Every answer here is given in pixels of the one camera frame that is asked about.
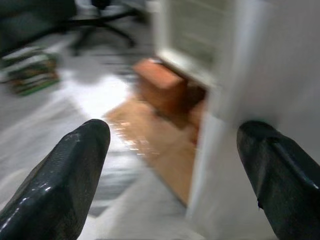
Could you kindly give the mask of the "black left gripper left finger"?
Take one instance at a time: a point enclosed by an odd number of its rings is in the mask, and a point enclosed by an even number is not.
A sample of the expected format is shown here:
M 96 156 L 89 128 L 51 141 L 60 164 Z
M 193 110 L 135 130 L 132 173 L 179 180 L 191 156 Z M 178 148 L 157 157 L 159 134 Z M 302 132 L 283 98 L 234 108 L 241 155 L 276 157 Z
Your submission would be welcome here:
M 90 119 L 62 137 L 1 210 L 1 239 L 76 240 L 110 142 L 110 127 L 100 119 Z

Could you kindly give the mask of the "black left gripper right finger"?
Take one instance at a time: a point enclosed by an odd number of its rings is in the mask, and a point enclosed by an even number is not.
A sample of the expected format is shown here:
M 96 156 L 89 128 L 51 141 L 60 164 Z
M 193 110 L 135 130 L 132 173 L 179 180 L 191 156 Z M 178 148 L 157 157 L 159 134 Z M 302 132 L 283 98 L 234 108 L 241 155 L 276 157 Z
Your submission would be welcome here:
M 237 151 L 257 204 L 280 240 L 320 238 L 320 166 L 291 138 L 260 121 L 237 130 Z

